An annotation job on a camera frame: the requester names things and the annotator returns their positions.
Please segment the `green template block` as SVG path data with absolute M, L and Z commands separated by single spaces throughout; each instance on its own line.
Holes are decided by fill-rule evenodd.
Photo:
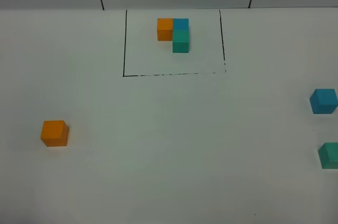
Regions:
M 173 53 L 189 53 L 190 32 L 189 30 L 174 30 L 172 39 Z

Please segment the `orange template block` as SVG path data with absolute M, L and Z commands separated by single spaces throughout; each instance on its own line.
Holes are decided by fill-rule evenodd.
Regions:
M 157 40 L 171 41 L 173 38 L 173 19 L 158 18 L 157 19 Z

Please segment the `blue template block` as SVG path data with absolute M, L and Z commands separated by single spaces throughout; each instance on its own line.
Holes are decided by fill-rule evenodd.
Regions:
M 174 18 L 173 19 L 173 30 L 189 30 L 189 19 L 188 18 Z

